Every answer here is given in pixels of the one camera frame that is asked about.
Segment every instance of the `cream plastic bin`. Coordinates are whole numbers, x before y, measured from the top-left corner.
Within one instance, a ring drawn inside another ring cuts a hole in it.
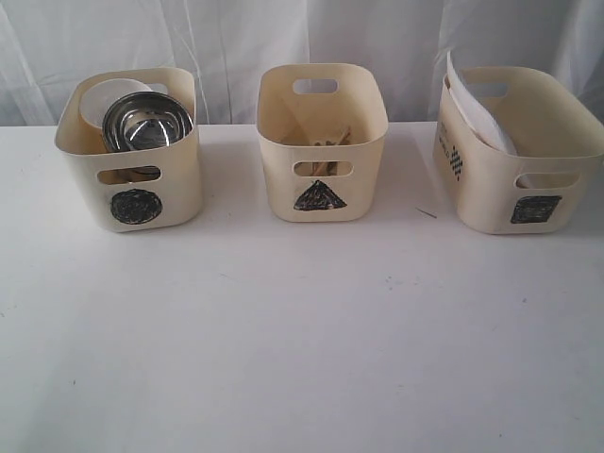
[[[335,92],[296,93],[297,80],[330,79]],[[349,143],[338,141],[350,127]],[[276,67],[262,77],[258,132],[271,209],[290,222],[362,217],[371,207],[388,129],[373,75],[351,64]],[[337,173],[312,176],[312,162],[338,162]]]
[[[168,94],[193,118],[193,131],[170,146],[109,153],[100,129],[87,124],[80,116],[79,100],[91,86],[112,78],[134,78],[146,84],[165,85]],[[202,192],[194,118],[193,76],[182,69],[107,73],[88,78],[77,86],[59,121],[55,144],[63,151],[79,190],[101,227],[112,231],[167,227],[186,222],[199,212]],[[115,183],[121,181],[118,170],[149,165],[161,171],[158,179]]]
[[[433,157],[461,220],[492,234],[563,227],[601,168],[604,126],[551,75],[512,67],[463,74],[468,84],[507,86],[503,96],[481,101],[511,136],[519,156],[477,138],[445,78]]]

